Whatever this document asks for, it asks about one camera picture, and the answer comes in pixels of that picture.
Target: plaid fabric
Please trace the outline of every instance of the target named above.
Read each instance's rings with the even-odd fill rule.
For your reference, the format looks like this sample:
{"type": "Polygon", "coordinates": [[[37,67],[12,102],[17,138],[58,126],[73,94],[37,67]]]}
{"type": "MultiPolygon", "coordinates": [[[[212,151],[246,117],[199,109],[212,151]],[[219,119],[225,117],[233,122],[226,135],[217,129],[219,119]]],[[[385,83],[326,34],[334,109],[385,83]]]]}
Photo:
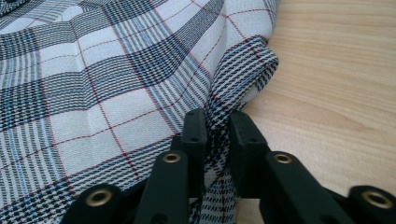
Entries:
{"type": "Polygon", "coordinates": [[[58,223],[84,189],[148,178],[185,113],[204,107],[212,150],[190,219],[233,223],[225,124],[276,70],[277,4],[17,4],[0,18],[0,222],[58,223]]]}

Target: cloth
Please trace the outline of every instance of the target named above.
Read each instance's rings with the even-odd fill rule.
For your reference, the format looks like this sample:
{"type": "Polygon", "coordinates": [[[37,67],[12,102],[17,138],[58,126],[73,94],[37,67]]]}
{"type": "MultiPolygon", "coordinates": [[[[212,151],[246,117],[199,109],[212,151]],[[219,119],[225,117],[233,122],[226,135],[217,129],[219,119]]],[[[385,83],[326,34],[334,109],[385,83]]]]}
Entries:
{"type": "Polygon", "coordinates": [[[269,81],[276,0],[0,0],[0,223],[59,223],[128,189],[203,107],[211,152],[191,223],[233,223],[226,123],[269,81]]]}

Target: plaid shirt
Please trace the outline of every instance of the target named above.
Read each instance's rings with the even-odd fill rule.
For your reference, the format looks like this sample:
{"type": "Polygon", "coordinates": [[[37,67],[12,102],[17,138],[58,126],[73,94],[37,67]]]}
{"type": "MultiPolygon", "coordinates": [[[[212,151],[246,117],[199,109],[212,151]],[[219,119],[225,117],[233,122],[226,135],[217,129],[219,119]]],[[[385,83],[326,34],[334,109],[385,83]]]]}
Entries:
{"type": "Polygon", "coordinates": [[[0,222],[58,223],[93,185],[128,189],[203,107],[206,191],[233,223],[226,122],[269,81],[276,0],[0,0],[0,222]]]}

